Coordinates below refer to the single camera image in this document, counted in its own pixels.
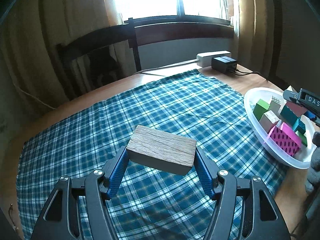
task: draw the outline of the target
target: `white power adapter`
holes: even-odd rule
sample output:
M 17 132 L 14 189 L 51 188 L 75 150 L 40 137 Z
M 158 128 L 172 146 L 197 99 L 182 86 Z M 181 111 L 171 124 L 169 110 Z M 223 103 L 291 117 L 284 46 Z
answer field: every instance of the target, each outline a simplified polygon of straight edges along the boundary
M 209 67 L 211 66 L 212 58 L 223 57 L 223 56 L 231 57 L 231 52 L 224 50 L 224 51 L 199 53 L 197 55 L 197 65 L 200 67 Z

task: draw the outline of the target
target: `blue gripper pad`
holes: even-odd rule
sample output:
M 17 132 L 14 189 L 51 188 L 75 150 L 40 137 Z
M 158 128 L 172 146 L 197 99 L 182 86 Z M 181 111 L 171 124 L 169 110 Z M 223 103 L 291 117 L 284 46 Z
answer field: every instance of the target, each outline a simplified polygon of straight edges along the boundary
M 204 193 L 206 195 L 208 195 L 210 197 L 210 199 L 212 199 L 214 196 L 213 179 L 212 179 L 210 173 L 208 172 L 207 167 L 204 165 L 204 162 L 203 162 L 203 160 L 197 150 L 196 150 L 195 161 L 194 161 L 193 165 L 196 168 L 196 172 L 198 174 L 198 177 L 199 177 L 199 180 L 200 180 L 200 183 L 201 183 L 201 186 L 202 186 Z
M 305 115 L 306 117 L 308 117 L 311 121 L 316 119 L 316 115 L 313 114 L 312 112 L 310 112 L 309 110 L 306 111 L 303 115 Z
M 125 173 L 125 170 L 127 169 L 129 160 L 129 155 L 125 150 L 119 158 L 119 161 L 113 169 L 113 172 L 111 173 L 109 178 L 109 189 L 107 191 L 107 197 L 109 199 L 111 199 L 115 194 L 117 194 L 123 175 Z

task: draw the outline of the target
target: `window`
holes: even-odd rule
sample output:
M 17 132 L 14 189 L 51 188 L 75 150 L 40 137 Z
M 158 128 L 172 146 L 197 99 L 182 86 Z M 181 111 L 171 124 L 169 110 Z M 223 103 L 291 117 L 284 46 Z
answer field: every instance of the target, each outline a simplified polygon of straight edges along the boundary
M 233 0 L 115 0 L 124 21 L 138 20 L 217 22 L 230 24 Z

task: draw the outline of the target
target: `pink block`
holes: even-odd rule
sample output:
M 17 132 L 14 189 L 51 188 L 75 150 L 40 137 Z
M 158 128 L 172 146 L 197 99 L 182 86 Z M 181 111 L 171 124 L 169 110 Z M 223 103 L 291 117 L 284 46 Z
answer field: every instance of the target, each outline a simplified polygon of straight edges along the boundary
M 282 130 L 286 135 L 288 135 L 290 139 L 293 140 L 299 146 L 299 148 L 301 148 L 301 138 L 298 135 L 296 135 L 296 133 L 290 128 L 289 125 L 287 125 L 285 122 L 282 123 L 280 130 Z
M 276 126 L 270 130 L 268 136 L 291 157 L 293 157 L 299 150 L 299 146 Z
M 304 107 L 298 106 L 292 102 L 287 101 L 287 103 L 285 104 L 287 107 L 290 108 L 290 110 L 297 116 L 300 117 L 302 116 L 307 109 L 305 109 Z

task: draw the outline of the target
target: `wooden table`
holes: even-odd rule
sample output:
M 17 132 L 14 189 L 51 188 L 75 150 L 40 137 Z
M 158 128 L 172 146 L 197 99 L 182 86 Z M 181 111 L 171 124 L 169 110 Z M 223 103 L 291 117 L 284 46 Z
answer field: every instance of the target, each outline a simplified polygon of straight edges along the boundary
M 13 203 L 13 220 L 19 228 L 20 237 L 23 238 L 23 233 L 17 207 L 16 176 L 19 157 L 25 141 L 29 140 L 31 137 L 35 136 L 51 125 L 71 116 L 72 114 L 82 111 L 97 102 L 106 100 L 116 94 L 148 82 L 159 80 L 163 77 L 182 73 L 192 69 L 198 69 L 199 72 L 207 77 L 215 77 L 225 82 L 242 95 L 244 95 L 249 89 L 255 87 L 268 87 L 282 91 L 274 84 L 268 82 L 258 75 L 247 75 L 243 77 L 232 74 L 225 75 L 212 70 L 211 67 L 200 68 L 196 65 L 196 63 L 191 63 L 188 65 L 176 66 L 174 68 L 158 69 L 148 71 L 147 73 L 136 74 L 98 88 L 79 98 L 63 104 L 56 110 L 47 113 L 36 122 L 24 128 L 21 133 L 10 142 L 8 151 L 3 160 L 0 175 L 0 206 L 9 220 L 8 209 L 10 204 Z M 238 69 L 244 72 L 249 71 L 248 69 L 239 65 Z M 298 223 L 303 213 L 303 202 L 307 197 L 304 189 L 306 174 L 307 170 L 290 168 L 276 194 L 276 203 L 282 212 L 290 232 Z

